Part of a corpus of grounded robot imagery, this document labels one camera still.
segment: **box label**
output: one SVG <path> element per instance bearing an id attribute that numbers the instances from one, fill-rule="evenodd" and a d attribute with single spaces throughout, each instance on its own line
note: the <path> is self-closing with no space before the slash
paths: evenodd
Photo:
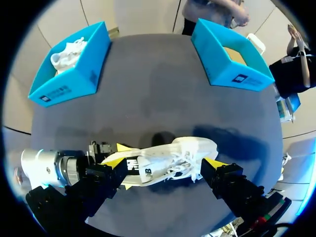
<path id="1" fill-rule="evenodd" d="M 56 99 L 62 95 L 68 94 L 70 92 L 71 92 L 71 90 L 66 85 L 64 85 L 56 90 L 51 91 L 50 93 L 48 93 L 46 95 L 41 96 L 39 99 L 41 99 L 44 102 L 50 102 L 53 99 Z"/>

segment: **table surface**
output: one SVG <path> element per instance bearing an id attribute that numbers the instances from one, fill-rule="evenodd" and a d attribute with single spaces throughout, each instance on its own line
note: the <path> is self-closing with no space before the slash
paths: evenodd
<path id="1" fill-rule="evenodd" d="M 218 160 L 237 163 L 266 192 L 279 178 L 273 88 L 210 86 L 190 37 L 181 35 L 115 39 L 96 94 L 35 107 L 32 147 L 86 151 L 96 140 L 145 148 L 181 136 L 212 139 Z M 188 178 L 120 190 L 89 224 L 125 237 L 198 237 L 233 218 L 203 179 Z"/>

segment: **white shoe in box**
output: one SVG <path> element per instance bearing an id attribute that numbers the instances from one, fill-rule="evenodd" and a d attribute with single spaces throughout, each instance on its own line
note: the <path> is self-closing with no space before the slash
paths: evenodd
<path id="1" fill-rule="evenodd" d="M 66 43 L 64 51 L 51 55 L 50 61 L 57 70 L 58 74 L 61 74 L 67 69 L 75 66 L 86 45 L 87 42 L 83 40 L 83 37 L 81 37 L 73 43 Z"/>

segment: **person's hand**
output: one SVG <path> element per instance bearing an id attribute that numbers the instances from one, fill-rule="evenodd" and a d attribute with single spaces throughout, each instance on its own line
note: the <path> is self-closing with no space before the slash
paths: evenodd
<path id="1" fill-rule="evenodd" d="M 246 10 L 244 8 L 242 8 L 239 5 L 236 5 L 232 9 L 232 15 L 234 17 L 235 22 L 239 26 L 246 26 L 250 20 L 249 14 L 246 12 Z"/>
<path id="2" fill-rule="evenodd" d="M 299 47 L 300 51 L 304 51 L 305 50 L 304 40 L 298 31 L 295 32 L 294 38 L 296 39 L 296 43 L 297 43 L 297 46 Z"/>
<path id="3" fill-rule="evenodd" d="M 287 25 L 287 30 L 290 33 L 292 39 L 295 39 L 295 33 L 297 32 L 297 30 L 294 28 L 294 26 Z"/>

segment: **shoe logo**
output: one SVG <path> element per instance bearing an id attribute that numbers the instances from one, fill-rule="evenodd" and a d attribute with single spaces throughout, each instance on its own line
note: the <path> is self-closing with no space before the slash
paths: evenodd
<path id="1" fill-rule="evenodd" d="M 127 170 L 139 170 L 137 160 L 135 159 L 127 160 Z"/>
<path id="2" fill-rule="evenodd" d="M 139 166 L 136 159 L 127 159 L 127 174 L 139 175 Z"/>
<path id="3" fill-rule="evenodd" d="M 149 177 L 149 178 L 152 178 L 153 177 L 153 174 L 152 174 L 152 170 L 151 169 L 145 169 L 145 173 L 146 173 L 146 176 Z"/>

